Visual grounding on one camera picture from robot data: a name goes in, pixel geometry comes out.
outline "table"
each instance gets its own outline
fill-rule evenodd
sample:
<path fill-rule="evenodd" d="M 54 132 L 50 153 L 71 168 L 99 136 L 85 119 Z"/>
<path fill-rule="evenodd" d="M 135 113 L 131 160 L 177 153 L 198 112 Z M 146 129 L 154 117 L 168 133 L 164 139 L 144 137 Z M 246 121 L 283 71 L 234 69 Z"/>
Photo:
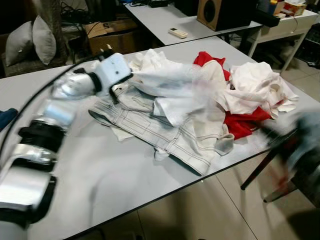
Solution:
<path fill-rule="evenodd" d="M 250 42 L 252 42 L 252 46 L 250 48 L 248 56 L 253 56 L 257 45 L 260 43 L 300 35 L 299 40 L 294 45 L 290 56 L 286 59 L 285 64 L 281 69 L 281 73 L 283 73 L 287 69 L 292 58 L 295 56 L 308 31 L 310 30 L 312 25 L 316 23 L 318 17 L 319 15 L 317 13 L 305 10 L 300 16 L 285 17 L 281 19 L 278 26 L 263 26 L 262 28 L 255 31 L 255 33 L 253 33 L 252 36 L 248 39 Z"/>
<path fill-rule="evenodd" d="M 254 62 L 218 37 L 158 48 L 168 59 L 192 63 L 198 52 L 207 51 L 213 57 L 226 57 L 229 66 Z M 125 56 L 132 59 L 133 54 Z M 0 109 L 19 109 L 26 99 L 67 66 L 0 79 Z M 320 104 L 296 87 L 289 85 L 300 96 L 297 110 L 281 114 L 278 123 L 283 126 L 292 121 L 299 110 L 320 108 Z M 46 96 L 44 93 L 28 109 L 19 122 L 25 126 Z M 154 149 L 137 139 L 122 143 L 112 131 L 98 124 L 87 113 L 89 99 L 80 109 L 60 150 L 53 174 L 58 185 L 47 216 L 30 226 L 30 240 L 65 239 L 93 226 L 136 210 L 173 192 L 190 186 L 204 178 L 239 164 L 263 151 L 266 139 L 256 131 L 237 140 L 231 153 L 212 161 L 206 176 L 198 176 L 186 169 L 178 159 L 154 161 Z M 11 136 L 5 155 L 18 137 Z"/>
<path fill-rule="evenodd" d="M 130 6 L 129 4 L 125 7 L 166 46 L 262 26 L 252 21 L 249 26 L 213 31 L 197 21 L 197 16 L 186 16 L 172 4 L 155 8 L 148 5 Z M 173 36 L 168 33 L 171 28 L 182 30 L 188 33 L 188 36 L 184 39 Z"/>

